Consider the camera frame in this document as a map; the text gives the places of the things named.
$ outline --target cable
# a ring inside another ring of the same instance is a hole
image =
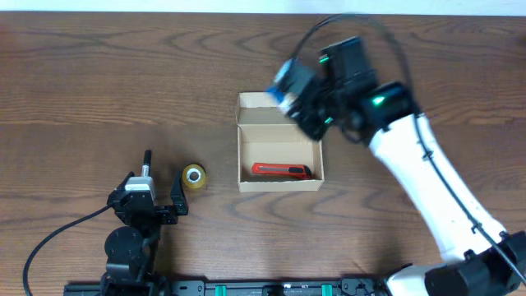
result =
[[[49,241],[51,240],[51,238],[54,238],[57,234],[60,234],[62,231],[72,227],[72,226],[75,226],[79,223],[82,223],[86,220],[89,220],[97,215],[100,215],[102,213],[104,213],[107,209],[111,208],[111,206],[105,206],[104,208],[100,209],[100,210],[97,210],[95,213],[93,214],[89,214],[85,217],[82,217],[76,221],[73,221],[71,222],[70,224],[66,224],[64,226],[62,226],[61,228],[53,231],[50,235],[48,235],[46,238],[44,238],[44,240],[42,240],[42,242],[39,243],[38,246],[35,247],[35,249],[33,250],[33,252],[31,252],[30,256],[27,258],[27,261],[25,262],[25,266],[24,266],[24,272],[22,274],[22,283],[24,284],[24,291],[25,291],[25,294],[27,296],[32,296],[33,294],[31,293],[31,290],[30,290],[30,283],[29,283],[29,280],[28,280],[28,274],[30,272],[30,265],[31,265],[31,262],[33,261],[33,258],[35,258],[35,255],[38,251],[40,251],[40,249]]]
[[[398,59],[400,68],[404,75],[406,87],[408,88],[409,93],[413,95],[413,78],[411,77],[411,70],[409,69],[408,59],[405,55],[404,50],[402,49],[400,42],[395,38],[395,36],[389,31],[389,29],[384,24],[366,15],[353,14],[353,13],[345,14],[344,13],[344,14],[329,16],[325,18],[324,20],[318,22],[303,36],[303,38],[300,40],[300,42],[298,43],[298,45],[296,46],[296,48],[293,50],[292,54],[290,55],[290,59],[298,58],[298,55],[301,52],[305,43],[321,27],[328,25],[335,21],[340,21],[343,18],[348,18],[349,20],[352,20],[352,21],[365,21],[369,25],[372,25],[373,27],[375,27],[375,29],[378,32],[384,35],[385,41],[387,41],[387,43],[390,45],[390,49],[393,51],[394,55]],[[420,113],[421,111],[419,107],[415,104],[414,111],[413,111],[414,128],[415,128],[415,132],[417,133],[418,140],[420,141],[420,144],[422,146],[422,150],[424,152],[423,157],[426,160],[429,160],[431,166],[435,170],[436,175],[442,181],[447,191],[451,194],[453,199],[459,205],[460,209],[466,214],[466,216],[468,217],[468,220],[470,220],[473,223],[473,230],[475,229],[478,230],[478,232],[491,244],[491,246],[499,253],[499,255],[502,257],[505,263],[510,267],[510,269],[520,278],[522,283],[526,286],[526,278],[524,278],[524,275],[519,270],[519,268],[517,268],[517,266],[510,260],[510,258],[504,253],[504,251],[502,251],[502,249],[498,246],[495,240],[493,240],[493,238],[486,232],[486,230],[484,230],[484,228],[482,227],[482,224],[471,214],[471,212],[469,212],[468,208],[466,208],[464,203],[459,199],[459,197],[454,192],[453,188],[451,188],[450,184],[444,178],[444,175],[442,175],[442,172],[438,169],[438,166],[436,165],[435,160],[432,158],[433,151],[430,150],[427,147],[426,143],[424,142],[422,133],[420,131],[420,127],[418,125],[418,116],[420,115]]]

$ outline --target wooden tabletop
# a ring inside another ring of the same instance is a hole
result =
[[[21,295],[31,250],[105,205],[145,149],[160,197],[201,163],[206,189],[163,228],[157,270],[219,279],[328,278],[440,262],[393,176],[338,131],[319,192],[238,192],[234,104],[264,90],[319,16],[0,13],[0,289]],[[445,153],[511,232],[525,229],[526,18],[381,16],[403,43],[416,97]],[[383,81],[400,79],[364,24],[324,28],[304,50],[353,35]],[[35,295],[105,272],[109,210],[59,234],[30,269]]]

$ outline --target blue object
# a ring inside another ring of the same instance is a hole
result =
[[[281,104],[281,102],[283,102],[283,100],[285,99],[285,95],[284,93],[282,93],[281,91],[278,90],[278,88],[276,86],[271,86],[269,87],[267,90],[266,90],[267,93],[271,94],[272,96],[274,96],[274,98],[276,99],[276,101],[278,102],[278,104]]]

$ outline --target green connector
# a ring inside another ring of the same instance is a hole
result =
[[[227,286],[215,286],[215,296],[227,296]]]
[[[332,284],[323,284],[321,286],[321,296],[332,296]]]

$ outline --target green light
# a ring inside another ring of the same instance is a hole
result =
[[[379,97],[376,97],[374,99],[372,99],[372,103],[375,105],[375,106],[378,106],[379,104],[381,104],[385,99],[385,96],[379,96]]]

